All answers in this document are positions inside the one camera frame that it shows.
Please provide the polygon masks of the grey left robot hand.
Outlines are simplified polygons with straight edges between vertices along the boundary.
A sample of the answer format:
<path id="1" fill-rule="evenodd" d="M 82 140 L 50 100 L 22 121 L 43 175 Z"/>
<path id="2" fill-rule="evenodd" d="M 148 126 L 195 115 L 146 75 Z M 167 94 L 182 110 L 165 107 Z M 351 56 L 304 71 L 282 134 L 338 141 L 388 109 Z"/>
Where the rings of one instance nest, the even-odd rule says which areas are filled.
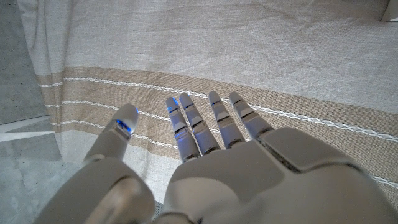
<path id="1" fill-rule="evenodd" d="M 215 91 L 209 101 L 223 145 L 188 94 L 167 98 L 182 163 L 160 211 L 149 187 L 123 162 L 138 120 L 135 106 L 125 104 L 37 223 L 397 222 L 376 181 L 355 161 L 297 129 L 274 129 L 235 92 L 229 100 L 249 141 Z"/>

